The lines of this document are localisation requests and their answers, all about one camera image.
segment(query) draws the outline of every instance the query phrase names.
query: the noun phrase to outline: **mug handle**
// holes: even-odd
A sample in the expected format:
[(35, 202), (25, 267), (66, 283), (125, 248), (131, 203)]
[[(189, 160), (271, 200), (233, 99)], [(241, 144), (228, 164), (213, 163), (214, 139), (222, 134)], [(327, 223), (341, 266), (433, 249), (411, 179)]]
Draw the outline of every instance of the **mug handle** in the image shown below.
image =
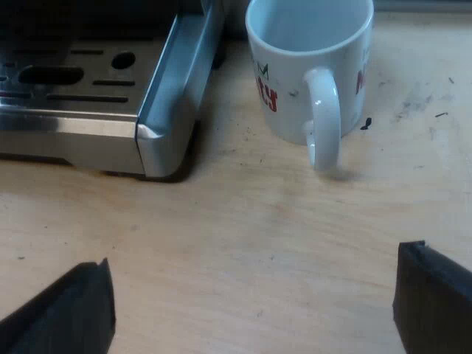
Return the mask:
[(334, 76), (331, 70), (309, 70), (304, 81), (308, 85), (313, 119), (303, 129), (307, 138), (310, 163), (317, 171), (336, 167), (341, 150), (341, 109)]

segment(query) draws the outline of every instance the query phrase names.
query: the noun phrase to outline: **wooden countertop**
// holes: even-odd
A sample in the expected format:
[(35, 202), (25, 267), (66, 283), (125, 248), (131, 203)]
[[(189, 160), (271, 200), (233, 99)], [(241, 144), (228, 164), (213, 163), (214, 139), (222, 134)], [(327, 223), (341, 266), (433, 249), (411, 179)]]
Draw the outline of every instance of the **wooden countertop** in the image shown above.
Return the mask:
[(337, 180), (264, 124), (245, 43), (211, 78), (181, 183), (0, 161), (0, 317), (108, 257), (112, 354), (402, 353), (398, 243), (472, 268), (471, 21), (377, 15), (373, 124), (343, 139)]

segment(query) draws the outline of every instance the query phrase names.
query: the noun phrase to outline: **metal panel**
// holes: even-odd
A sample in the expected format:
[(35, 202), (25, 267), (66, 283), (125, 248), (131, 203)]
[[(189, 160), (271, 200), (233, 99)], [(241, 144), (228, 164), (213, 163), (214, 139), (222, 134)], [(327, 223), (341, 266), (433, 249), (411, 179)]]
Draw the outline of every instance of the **metal panel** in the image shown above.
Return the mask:
[(181, 165), (223, 29), (214, 1), (207, 16), (182, 14), (154, 101), (140, 114), (137, 141), (148, 178), (165, 177)]

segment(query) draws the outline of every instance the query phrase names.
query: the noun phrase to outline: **stainless steel drip tray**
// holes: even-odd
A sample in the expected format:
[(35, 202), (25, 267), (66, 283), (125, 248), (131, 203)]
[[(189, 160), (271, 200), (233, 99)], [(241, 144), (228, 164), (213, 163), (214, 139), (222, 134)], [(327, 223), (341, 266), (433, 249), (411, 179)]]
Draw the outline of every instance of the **stainless steel drip tray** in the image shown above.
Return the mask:
[(177, 15), (164, 35), (0, 41), (0, 153), (149, 178), (174, 173), (219, 42), (218, 5)]

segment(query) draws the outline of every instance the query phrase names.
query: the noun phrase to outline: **espresso machine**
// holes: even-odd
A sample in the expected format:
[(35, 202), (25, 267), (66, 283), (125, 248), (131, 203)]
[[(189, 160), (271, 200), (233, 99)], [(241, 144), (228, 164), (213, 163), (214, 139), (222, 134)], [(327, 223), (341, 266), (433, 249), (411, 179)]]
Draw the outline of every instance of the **espresso machine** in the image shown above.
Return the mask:
[(163, 178), (181, 166), (227, 0), (3, 0), (0, 154)]

